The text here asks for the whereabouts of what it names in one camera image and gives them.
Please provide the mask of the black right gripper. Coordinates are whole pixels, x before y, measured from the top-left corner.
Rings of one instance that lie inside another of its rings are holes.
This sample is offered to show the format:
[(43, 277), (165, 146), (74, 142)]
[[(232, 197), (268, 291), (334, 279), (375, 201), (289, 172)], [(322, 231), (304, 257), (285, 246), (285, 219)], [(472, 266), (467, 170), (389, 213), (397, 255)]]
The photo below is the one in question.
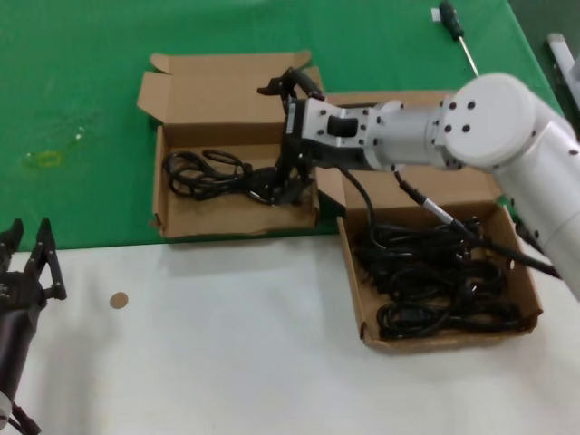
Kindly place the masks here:
[[(307, 99), (296, 100), (298, 87), (307, 98), (324, 101), (325, 96), (320, 87), (301, 70), (288, 68), (278, 77), (269, 80), (267, 86), (258, 87), (258, 94), (279, 96), (282, 102), (288, 102), (283, 129), (280, 170), (291, 172), (310, 172), (314, 161), (314, 141), (303, 135), (307, 121)], [(283, 175), (275, 167), (256, 169), (251, 174), (251, 198), (259, 203), (278, 206), (302, 203), (303, 193), (310, 188), (314, 178), (296, 172)]]

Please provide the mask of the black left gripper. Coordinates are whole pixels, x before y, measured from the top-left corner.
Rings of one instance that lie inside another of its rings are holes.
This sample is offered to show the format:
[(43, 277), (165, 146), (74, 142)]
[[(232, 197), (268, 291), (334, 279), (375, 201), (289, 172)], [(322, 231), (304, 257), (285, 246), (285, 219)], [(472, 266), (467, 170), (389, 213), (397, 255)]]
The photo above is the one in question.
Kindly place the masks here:
[[(1, 315), (19, 310), (45, 308), (45, 299), (67, 298), (63, 273), (56, 253), (51, 221), (44, 217), (36, 234), (36, 243), (25, 265), (24, 272), (7, 272), (12, 256), (19, 250), (24, 224), (16, 218), (0, 235)], [(50, 287), (43, 289), (40, 277), (48, 266), (52, 278)]]

